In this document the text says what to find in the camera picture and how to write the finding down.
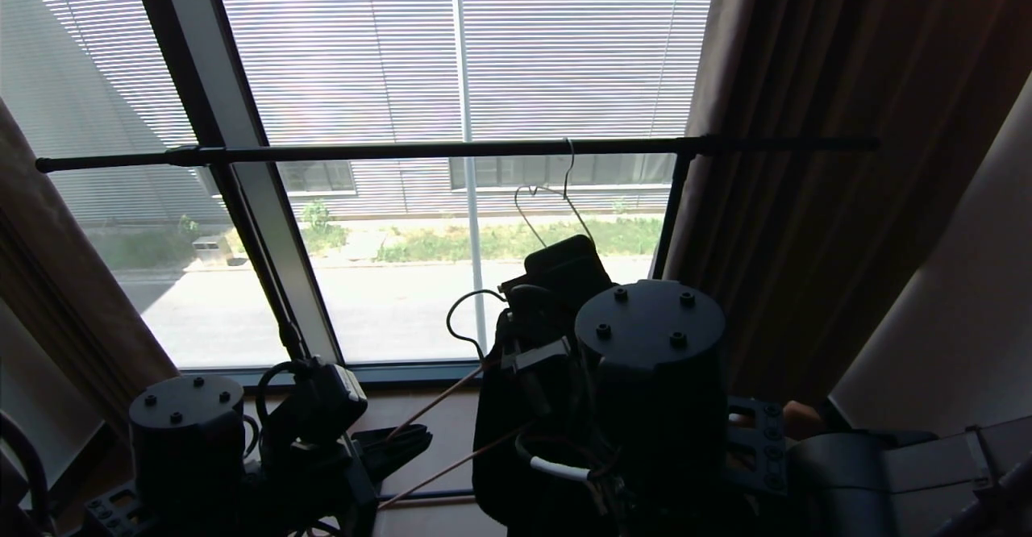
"black cylinder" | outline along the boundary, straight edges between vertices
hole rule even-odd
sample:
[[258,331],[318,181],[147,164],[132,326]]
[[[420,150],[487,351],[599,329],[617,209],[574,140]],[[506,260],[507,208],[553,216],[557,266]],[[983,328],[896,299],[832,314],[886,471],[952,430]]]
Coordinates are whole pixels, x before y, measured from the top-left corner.
[[720,306],[679,283],[639,281],[590,298],[575,329],[599,432],[620,447],[628,488],[674,506],[712,486],[728,428]]
[[140,501],[176,525],[232,511],[244,476],[243,413],[244,388],[224,376],[181,376],[137,397],[129,419]]

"wire hanger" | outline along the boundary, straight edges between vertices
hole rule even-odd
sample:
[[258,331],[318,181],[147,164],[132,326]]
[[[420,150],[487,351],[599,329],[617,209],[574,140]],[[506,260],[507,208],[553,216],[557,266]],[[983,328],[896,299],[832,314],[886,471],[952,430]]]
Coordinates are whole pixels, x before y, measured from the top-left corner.
[[570,195],[567,192],[567,190],[570,188],[570,172],[572,172],[572,170],[574,169],[574,164],[577,161],[577,153],[574,151],[574,141],[572,139],[570,138],[562,138],[562,139],[565,139],[567,141],[567,145],[570,146],[570,166],[568,166],[567,172],[562,177],[562,192],[559,192],[547,186],[523,185],[517,188],[516,192],[513,193],[513,202],[516,203],[516,211],[519,213],[519,216],[523,218],[523,222],[526,223],[526,226],[530,228],[530,232],[534,233],[534,236],[538,240],[538,243],[541,243],[542,247],[548,247],[548,245],[545,243],[545,240],[542,239],[541,234],[538,233],[538,230],[534,228],[534,225],[530,224],[530,220],[526,218],[526,214],[523,213],[523,209],[521,209],[519,206],[519,192],[524,188],[527,189],[527,192],[530,192],[530,196],[537,196],[539,190],[552,192],[552,194],[561,196],[562,199],[566,200],[567,203],[570,206],[570,210],[574,212],[574,216],[577,217],[577,221],[580,222],[581,227],[584,229],[585,234],[587,234],[587,238],[591,240],[591,243],[594,243],[594,236],[591,235],[591,229],[587,228],[587,223],[585,223],[584,219],[581,218],[580,212],[577,210],[577,207],[574,206],[574,201],[570,199]]

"curtain fold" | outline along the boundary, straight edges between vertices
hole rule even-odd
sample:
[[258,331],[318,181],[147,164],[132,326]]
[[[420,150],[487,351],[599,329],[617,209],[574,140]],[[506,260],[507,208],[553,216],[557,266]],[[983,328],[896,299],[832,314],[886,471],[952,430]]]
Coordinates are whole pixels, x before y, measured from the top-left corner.
[[124,439],[128,409],[179,374],[0,100],[0,297]]
[[723,306],[735,393],[819,402],[848,368],[1032,70],[1029,4],[714,0],[689,134],[882,143],[694,162],[666,273]]

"road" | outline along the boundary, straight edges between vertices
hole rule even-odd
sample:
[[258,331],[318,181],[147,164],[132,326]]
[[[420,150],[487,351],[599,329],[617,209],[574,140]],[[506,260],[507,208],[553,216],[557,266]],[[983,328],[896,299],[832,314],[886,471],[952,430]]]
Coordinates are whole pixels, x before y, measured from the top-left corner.
[[[605,261],[613,280],[648,273],[648,258]],[[484,285],[522,275],[522,265],[485,261]],[[411,361],[474,357],[454,340],[445,315],[473,289],[469,262],[379,267],[316,267],[330,321],[347,361]],[[180,368],[267,367],[287,358],[257,277],[249,268],[185,273],[178,278],[123,279],[123,289]],[[488,334],[503,309],[485,297]],[[456,331],[476,337],[473,302],[453,317]]]

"bolt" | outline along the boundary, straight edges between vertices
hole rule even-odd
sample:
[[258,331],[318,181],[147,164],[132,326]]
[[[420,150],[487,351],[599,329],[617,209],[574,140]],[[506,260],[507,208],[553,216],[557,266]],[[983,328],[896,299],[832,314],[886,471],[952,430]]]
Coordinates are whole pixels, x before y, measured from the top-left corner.
[[774,491],[784,489],[784,480],[782,480],[781,477],[779,477],[778,475],[775,474],[767,475],[764,477],[764,482],[767,483],[767,486],[769,486]]

